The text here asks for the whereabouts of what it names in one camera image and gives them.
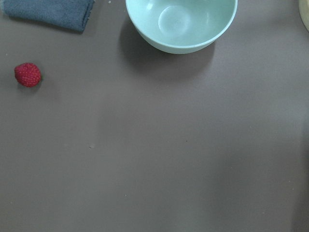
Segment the wooden mug tree stand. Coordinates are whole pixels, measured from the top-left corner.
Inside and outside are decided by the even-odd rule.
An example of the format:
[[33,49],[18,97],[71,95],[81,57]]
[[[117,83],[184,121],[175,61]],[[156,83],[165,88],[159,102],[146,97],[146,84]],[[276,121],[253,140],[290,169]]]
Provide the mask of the wooden mug tree stand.
[[304,29],[306,38],[309,38],[309,0],[297,1],[299,17]]

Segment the grey folded cloth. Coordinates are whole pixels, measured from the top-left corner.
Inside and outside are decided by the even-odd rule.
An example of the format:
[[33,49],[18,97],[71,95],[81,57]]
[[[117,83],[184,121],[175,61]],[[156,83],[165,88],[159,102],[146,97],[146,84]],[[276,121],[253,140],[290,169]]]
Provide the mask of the grey folded cloth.
[[83,32],[94,3],[93,0],[2,0],[0,9],[10,17]]

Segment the mint green bowl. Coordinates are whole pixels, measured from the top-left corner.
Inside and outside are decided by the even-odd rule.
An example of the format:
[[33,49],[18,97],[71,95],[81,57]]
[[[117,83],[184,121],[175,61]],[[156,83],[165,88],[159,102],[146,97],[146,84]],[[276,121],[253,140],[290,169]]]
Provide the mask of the mint green bowl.
[[139,35],[171,54],[189,54],[216,41],[237,12],[236,0],[127,0],[126,10]]

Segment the red strawberry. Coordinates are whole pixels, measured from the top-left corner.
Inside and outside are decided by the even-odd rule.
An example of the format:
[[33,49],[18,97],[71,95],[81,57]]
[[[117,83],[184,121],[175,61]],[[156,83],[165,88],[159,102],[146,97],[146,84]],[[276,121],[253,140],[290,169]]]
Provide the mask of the red strawberry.
[[14,68],[14,76],[19,84],[24,87],[35,87],[42,80],[40,69],[34,63],[22,63]]

